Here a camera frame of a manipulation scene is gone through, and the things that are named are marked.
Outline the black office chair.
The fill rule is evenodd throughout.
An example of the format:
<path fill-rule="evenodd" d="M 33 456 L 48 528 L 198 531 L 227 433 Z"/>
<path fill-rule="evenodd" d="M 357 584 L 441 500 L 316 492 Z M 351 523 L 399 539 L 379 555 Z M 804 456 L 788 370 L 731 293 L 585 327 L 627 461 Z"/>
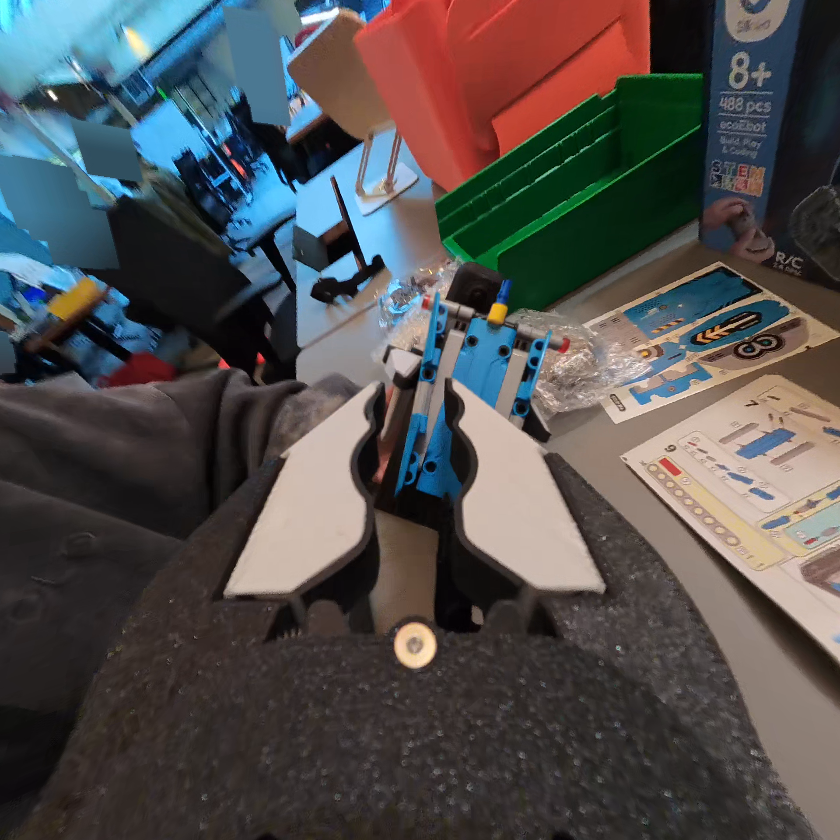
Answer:
<path fill-rule="evenodd" d="M 265 292 L 227 257 L 166 222 L 147 202 L 124 196 L 106 215 L 119 267 L 90 273 L 125 296 L 137 320 L 158 329 L 182 327 L 249 376 L 261 355 L 268 382 L 297 377 L 299 348 L 286 303 L 272 311 Z"/>

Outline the white desk stand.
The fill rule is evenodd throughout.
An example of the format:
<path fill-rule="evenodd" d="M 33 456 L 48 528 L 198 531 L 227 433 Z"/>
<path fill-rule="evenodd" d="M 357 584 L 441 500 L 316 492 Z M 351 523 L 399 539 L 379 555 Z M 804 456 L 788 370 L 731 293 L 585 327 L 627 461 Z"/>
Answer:
<path fill-rule="evenodd" d="M 384 133 L 392 132 L 392 146 L 385 173 L 378 182 L 367 185 L 366 176 L 374 141 Z M 362 216 L 369 216 L 390 201 L 402 195 L 418 181 L 418 174 L 400 161 L 403 137 L 393 121 L 380 122 L 369 129 L 364 137 L 360 165 L 354 184 L 355 202 Z"/>

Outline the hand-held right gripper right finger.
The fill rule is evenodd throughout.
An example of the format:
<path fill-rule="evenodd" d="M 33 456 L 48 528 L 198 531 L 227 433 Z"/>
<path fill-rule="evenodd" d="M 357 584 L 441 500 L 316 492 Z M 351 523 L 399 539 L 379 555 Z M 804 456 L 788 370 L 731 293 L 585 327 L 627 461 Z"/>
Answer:
<path fill-rule="evenodd" d="M 605 594 L 542 444 L 455 379 L 445 382 L 444 412 L 460 484 L 449 561 L 456 590 L 485 619 L 503 603 L 524 621 L 546 599 Z"/>

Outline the blue sticker sheet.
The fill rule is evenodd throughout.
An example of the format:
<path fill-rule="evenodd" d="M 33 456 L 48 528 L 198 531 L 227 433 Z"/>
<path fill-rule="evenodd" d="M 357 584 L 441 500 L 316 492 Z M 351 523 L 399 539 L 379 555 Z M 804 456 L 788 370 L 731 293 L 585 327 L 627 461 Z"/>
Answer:
<path fill-rule="evenodd" d="M 614 424 L 838 338 L 838 331 L 720 261 L 587 326 L 645 363 L 642 374 L 602 399 Z"/>

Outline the brick instruction booklet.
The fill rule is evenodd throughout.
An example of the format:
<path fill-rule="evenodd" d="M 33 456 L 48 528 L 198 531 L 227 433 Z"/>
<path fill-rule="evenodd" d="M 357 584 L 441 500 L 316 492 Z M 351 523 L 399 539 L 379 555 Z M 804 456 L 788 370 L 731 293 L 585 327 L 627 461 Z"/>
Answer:
<path fill-rule="evenodd" d="M 765 375 L 622 461 L 839 662 L 838 406 Z"/>

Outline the grey desk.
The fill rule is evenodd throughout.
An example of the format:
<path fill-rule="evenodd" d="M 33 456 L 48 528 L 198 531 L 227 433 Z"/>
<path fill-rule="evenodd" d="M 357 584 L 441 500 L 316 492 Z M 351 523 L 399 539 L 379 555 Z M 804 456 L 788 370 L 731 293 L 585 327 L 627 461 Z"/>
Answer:
<path fill-rule="evenodd" d="M 443 191 L 424 175 L 402 196 L 369 217 L 354 201 L 361 147 L 297 191 L 297 224 L 320 235 L 340 220 L 331 177 L 345 195 L 364 254 L 381 254 L 396 277 L 443 255 L 434 199 Z M 612 271 L 552 305 L 570 320 L 588 322 L 707 266 L 721 257 L 698 242 L 698 222 L 660 239 Z M 838 330 L 838 295 L 766 269 L 730 265 Z M 382 336 L 375 295 L 360 294 L 348 314 L 324 314 L 309 297 L 315 274 L 297 268 L 299 377 L 315 382 L 342 373 L 358 384 L 382 378 L 372 352 Z M 764 369 L 799 383 L 838 406 L 838 341 Z M 559 453 L 666 561 L 710 630 L 738 681 L 765 751 L 784 785 L 822 838 L 838 838 L 838 666 L 797 624 L 729 563 L 699 542 L 620 460 L 620 456 L 737 390 L 756 375 L 615 425 L 600 407 L 557 416 L 549 450 Z"/>

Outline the person's left forearm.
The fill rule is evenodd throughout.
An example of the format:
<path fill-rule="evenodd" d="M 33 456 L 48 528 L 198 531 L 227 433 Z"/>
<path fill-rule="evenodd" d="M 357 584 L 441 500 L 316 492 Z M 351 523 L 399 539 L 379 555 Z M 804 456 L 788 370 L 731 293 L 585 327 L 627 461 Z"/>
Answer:
<path fill-rule="evenodd" d="M 340 374 L 255 385 L 233 370 L 99 391 L 3 385 L 2 534 L 104 520 L 183 539 L 359 390 Z"/>

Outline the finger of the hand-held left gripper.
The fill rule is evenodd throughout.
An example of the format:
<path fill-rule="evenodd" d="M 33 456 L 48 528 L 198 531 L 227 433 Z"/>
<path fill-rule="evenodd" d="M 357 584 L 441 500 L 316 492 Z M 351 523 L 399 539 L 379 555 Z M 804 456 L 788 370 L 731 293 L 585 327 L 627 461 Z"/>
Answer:
<path fill-rule="evenodd" d="M 388 346 L 385 353 L 385 375 L 392 384 L 415 384 L 423 356 Z"/>

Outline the toy robot kit box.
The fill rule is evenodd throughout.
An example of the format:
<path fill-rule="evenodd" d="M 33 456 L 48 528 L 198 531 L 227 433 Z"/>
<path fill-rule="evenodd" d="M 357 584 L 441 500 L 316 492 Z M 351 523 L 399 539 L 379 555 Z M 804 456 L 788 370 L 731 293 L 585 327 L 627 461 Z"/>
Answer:
<path fill-rule="evenodd" d="M 839 2 L 712 8 L 700 241 L 838 291 Z"/>

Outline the green plastic bin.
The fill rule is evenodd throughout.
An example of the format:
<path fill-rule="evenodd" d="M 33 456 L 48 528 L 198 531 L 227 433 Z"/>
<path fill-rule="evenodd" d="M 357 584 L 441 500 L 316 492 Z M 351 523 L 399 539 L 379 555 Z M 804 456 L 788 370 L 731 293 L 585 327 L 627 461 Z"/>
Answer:
<path fill-rule="evenodd" d="M 700 73 L 619 77 L 439 198 L 444 246 L 498 270 L 633 255 L 700 215 L 704 101 Z"/>

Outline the crumpled clear plastic bag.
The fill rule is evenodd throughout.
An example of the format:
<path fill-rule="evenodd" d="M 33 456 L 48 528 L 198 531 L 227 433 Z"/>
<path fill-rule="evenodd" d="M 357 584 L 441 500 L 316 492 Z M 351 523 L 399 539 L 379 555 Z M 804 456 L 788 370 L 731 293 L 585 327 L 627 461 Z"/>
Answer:
<path fill-rule="evenodd" d="M 457 268 L 464 263 L 447 258 L 387 282 L 375 305 L 383 336 L 377 349 L 381 358 L 388 346 L 422 349 L 428 325 L 422 300 L 428 293 L 440 292 L 445 297 Z M 552 330 L 570 341 L 564 352 L 549 350 L 542 363 L 535 399 L 547 418 L 595 406 L 617 384 L 623 372 L 621 354 L 609 350 L 593 331 L 553 312 L 518 310 L 514 321 Z"/>

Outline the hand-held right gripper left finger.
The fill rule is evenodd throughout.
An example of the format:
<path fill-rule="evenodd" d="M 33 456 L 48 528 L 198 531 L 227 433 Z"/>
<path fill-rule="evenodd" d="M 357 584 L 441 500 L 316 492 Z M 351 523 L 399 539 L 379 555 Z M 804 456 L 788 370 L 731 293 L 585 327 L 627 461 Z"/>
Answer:
<path fill-rule="evenodd" d="M 282 453 L 224 599 L 284 602 L 297 616 L 319 601 L 347 614 L 369 599 L 380 571 L 369 483 L 384 419 L 376 381 Z"/>

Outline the grey blue toy brick assembly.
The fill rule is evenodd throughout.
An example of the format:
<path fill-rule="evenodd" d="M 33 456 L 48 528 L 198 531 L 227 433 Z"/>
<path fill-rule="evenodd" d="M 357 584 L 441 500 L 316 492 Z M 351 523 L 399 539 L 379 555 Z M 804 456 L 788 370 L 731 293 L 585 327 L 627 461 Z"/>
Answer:
<path fill-rule="evenodd" d="M 533 398 L 546 353 L 566 351 L 568 339 L 515 322 L 509 312 L 449 313 L 440 292 L 422 300 L 428 315 L 415 384 L 393 384 L 382 442 L 393 445 L 384 487 L 392 509 L 413 515 L 453 501 L 460 484 L 450 464 L 451 433 L 445 421 L 445 382 L 466 385 L 500 415 L 541 443 L 550 431 Z"/>

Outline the tan board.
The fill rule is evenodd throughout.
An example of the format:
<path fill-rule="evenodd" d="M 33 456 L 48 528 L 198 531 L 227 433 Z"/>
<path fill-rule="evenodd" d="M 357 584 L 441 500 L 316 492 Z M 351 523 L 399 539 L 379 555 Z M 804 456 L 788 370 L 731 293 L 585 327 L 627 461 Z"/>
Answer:
<path fill-rule="evenodd" d="M 341 8 L 291 54 L 290 77 L 357 140 L 368 140 L 393 123 L 354 38 L 365 27 L 357 13 Z"/>

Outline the orange plastic carrier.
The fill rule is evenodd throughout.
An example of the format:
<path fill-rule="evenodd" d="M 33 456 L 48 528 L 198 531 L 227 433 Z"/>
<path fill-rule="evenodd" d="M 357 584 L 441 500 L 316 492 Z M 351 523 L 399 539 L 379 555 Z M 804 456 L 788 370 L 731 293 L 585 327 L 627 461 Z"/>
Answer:
<path fill-rule="evenodd" d="M 353 39 L 423 173 L 450 192 L 621 76 L 647 1 L 394 1 Z"/>

